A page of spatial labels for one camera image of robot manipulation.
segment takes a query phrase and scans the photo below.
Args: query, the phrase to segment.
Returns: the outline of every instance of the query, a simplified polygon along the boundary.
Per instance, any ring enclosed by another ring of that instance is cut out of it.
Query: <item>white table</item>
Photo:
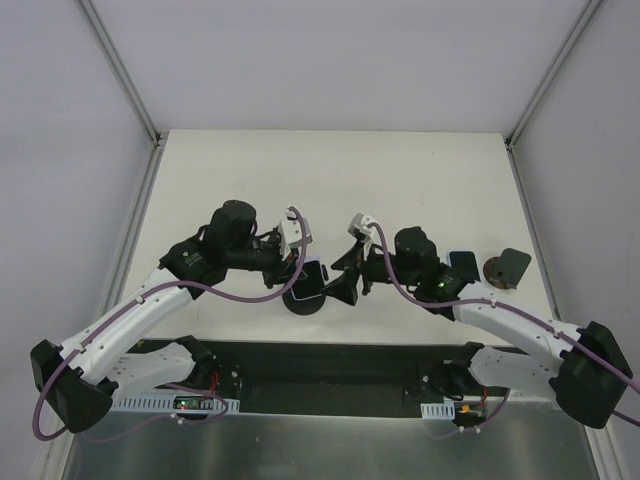
[[[472,250],[480,268],[506,247],[525,251],[534,259],[508,298],[551,315],[499,134],[173,130],[125,293],[228,199],[256,208],[259,232],[296,205],[313,231],[309,254],[327,265],[352,246],[346,228],[357,212],[375,217],[391,243],[399,229],[420,225],[441,258],[450,250]],[[229,272],[218,288],[246,296],[268,292],[256,272]],[[244,305],[203,295],[148,337],[187,334],[239,341],[504,345],[409,304],[388,285],[374,285],[355,308],[328,299],[310,317],[289,313],[281,300]]]

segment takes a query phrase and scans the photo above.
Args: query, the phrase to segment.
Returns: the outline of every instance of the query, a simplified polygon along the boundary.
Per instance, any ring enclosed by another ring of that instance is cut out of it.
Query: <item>white wall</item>
[[[516,153],[563,318],[610,326],[640,375],[640,2],[605,2]],[[613,421],[638,478],[640,429]]]
[[[161,130],[510,133],[586,0],[95,0]]]
[[[150,146],[72,0],[0,5],[0,477],[29,475],[29,351],[96,313]]]

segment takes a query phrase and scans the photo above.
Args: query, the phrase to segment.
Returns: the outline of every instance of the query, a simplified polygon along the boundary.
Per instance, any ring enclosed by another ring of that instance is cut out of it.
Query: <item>purple cable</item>
[[[434,435],[431,432],[429,432],[429,430],[427,430],[427,433],[429,434],[429,436],[431,438],[435,438],[436,440],[443,440],[445,438],[451,438],[459,433],[465,433],[465,432],[478,432],[479,430],[482,430],[483,428],[489,426],[489,424],[491,424],[491,422],[494,421],[494,419],[498,416],[498,414],[502,411],[502,409],[505,407],[505,405],[507,404],[507,400],[509,399],[509,395],[511,395],[511,390],[507,390],[507,392],[504,394],[504,397],[502,397],[502,400],[500,401],[500,405],[498,405],[498,407],[491,413],[491,415],[489,415],[487,417],[487,419],[482,422],[481,424],[475,426],[475,427],[466,427],[463,428],[462,430],[458,429],[458,430],[451,430],[448,433],[445,433],[443,435]]]
[[[185,425],[203,425],[207,423],[213,423],[217,420],[220,420],[229,411],[229,403],[224,398],[219,397],[215,393],[205,392],[204,390],[195,390],[193,388],[184,387],[176,383],[167,383],[165,387],[170,387],[170,388],[173,388],[174,390],[183,390],[185,392],[190,392],[196,395],[202,395],[204,397],[208,397],[212,400],[217,400],[224,407],[224,410],[222,410],[222,412],[216,413],[215,415],[209,415],[207,418],[203,420],[189,420],[188,418],[183,418],[182,423],[184,423]],[[154,415],[153,417],[147,418],[144,422],[140,422],[135,427],[132,427],[129,430],[125,430],[124,432],[118,433],[117,435],[114,435],[112,437],[91,438],[84,433],[82,434],[82,437],[90,443],[97,443],[97,444],[109,443],[109,442],[113,442],[114,440],[119,440],[120,438],[124,438],[131,433],[137,432],[138,430],[146,427],[150,423],[154,423],[156,420],[160,420],[162,418],[171,419],[173,417],[171,416],[171,414],[161,413],[159,415]]]
[[[200,290],[204,290],[205,292],[209,292],[219,297],[225,298],[227,300],[233,300],[235,302],[240,302],[240,303],[264,303],[282,296],[289,289],[291,289],[293,284],[296,283],[296,281],[298,280],[298,277],[302,272],[302,268],[304,267],[304,259],[307,256],[307,230],[304,224],[304,219],[302,217],[302,214],[298,211],[296,207],[291,206],[289,207],[289,210],[295,214],[296,220],[300,224],[300,231],[302,234],[302,245],[300,246],[300,256],[298,257],[298,263],[296,264],[296,269],[293,272],[293,276],[277,292],[271,293],[269,295],[265,295],[264,297],[246,298],[246,297],[240,297],[238,295],[232,295],[226,292],[221,292],[220,290],[216,290],[215,288],[209,287],[208,285],[204,285],[202,283],[192,282],[189,280],[177,280],[174,282],[163,283],[156,287],[150,288],[146,292],[142,293],[140,297],[142,297],[142,299],[144,300],[149,298],[151,295],[158,293],[161,290],[165,290],[167,288],[172,288],[172,287],[198,288]],[[129,310],[131,310],[132,308],[138,305],[139,303],[137,299],[132,300],[128,304],[124,305],[120,310],[114,313],[108,320],[106,320],[98,328],[96,328],[93,332],[91,332],[87,336],[87,338],[85,338],[82,342],[80,342],[80,345],[82,346],[82,348],[85,348],[87,345],[89,345],[98,335],[100,335],[107,328],[109,328],[116,320],[118,320],[125,313],[127,313]],[[73,350],[65,359],[63,359],[62,363],[58,365],[58,368],[56,368],[53,371],[53,374],[49,377],[49,380],[47,380],[47,382],[44,384],[44,387],[42,388],[42,391],[40,392],[40,396],[38,397],[35,409],[33,411],[33,418],[31,419],[31,429],[33,430],[33,434],[38,440],[41,440],[43,442],[48,442],[50,440],[54,440],[58,438],[60,435],[62,435],[64,432],[67,431],[66,427],[62,427],[60,430],[58,430],[55,433],[52,433],[51,435],[46,435],[42,433],[42,431],[40,430],[40,415],[42,413],[42,408],[44,407],[44,403],[46,401],[47,395],[51,391],[53,384],[56,382],[56,380],[61,375],[63,370],[69,365],[69,363],[71,363],[71,361],[76,356],[78,356],[79,353],[80,353],[80,350],[77,350],[77,349]]]
[[[443,308],[443,307],[454,307],[456,305],[470,305],[470,304],[490,305],[492,307],[494,306],[492,304],[491,300],[487,300],[486,298],[467,298],[467,299],[464,299],[464,300],[455,300],[455,301],[452,301],[452,302],[442,302],[442,303],[426,303],[426,302],[420,302],[420,301],[416,300],[415,298],[413,298],[411,295],[409,295],[407,292],[404,291],[404,289],[402,288],[402,285],[400,285],[400,282],[398,281],[398,278],[396,277],[395,272],[393,271],[393,265],[391,265],[391,257],[389,256],[389,247],[387,245],[387,239],[384,236],[384,232],[382,231],[382,227],[380,225],[378,225],[377,223],[375,223],[375,222],[374,223],[370,223],[369,225],[367,225],[367,227],[369,227],[369,228],[373,227],[378,232],[378,235],[380,236],[380,243],[382,244],[382,253],[383,253],[383,256],[384,256],[384,264],[385,264],[385,266],[387,268],[387,273],[389,274],[389,278],[391,279],[391,283],[393,283],[393,286],[396,287],[396,290],[398,290],[398,292],[400,292],[400,295],[402,295],[404,298],[406,298],[409,302],[413,303],[414,305],[418,305],[419,307],[422,307],[422,308]],[[549,333],[553,333],[554,335],[557,335],[558,338],[561,338],[562,340],[566,341],[572,347],[577,348],[578,350],[580,350],[580,352],[582,352],[584,355],[586,355],[591,360],[596,362],[598,365],[600,365],[601,367],[605,368],[606,370],[611,372],[613,375],[615,375],[617,378],[619,378],[621,381],[623,381],[624,383],[629,385],[633,390],[636,391],[636,393],[640,393],[640,383],[638,383],[637,380],[633,380],[633,379],[627,377],[624,373],[622,373],[616,367],[611,365],[606,360],[600,358],[598,355],[593,353],[591,350],[589,350],[587,347],[585,347],[581,343],[579,343],[576,340],[574,340],[573,338],[571,338],[566,333],[564,333],[562,331],[556,331],[551,325],[549,325],[544,320],[540,320],[539,318],[535,317],[534,315],[531,315],[530,313],[527,313],[524,310],[519,309],[518,307],[514,307],[513,305],[509,305],[509,304],[503,303],[503,302],[495,302],[495,306],[499,307],[499,308],[502,308],[503,310],[507,310],[509,312],[515,313],[516,315],[519,315],[522,318],[524,318],[526,320],[529,320],[530,322],[535,323],[537,326],[539,326],[543,330],[546,330]],[[637,420],[633,420],[633,419],[627,417],[626,415],[624,415],[622,413],[619,413],[617,411],[613,412],[613,414],[616,415],[619,418],[622,418],[623,420],[627,420],[628,419],[627,421],[629,421],[629,423],[632,423],[633,425],[638,425],[640,423]]]

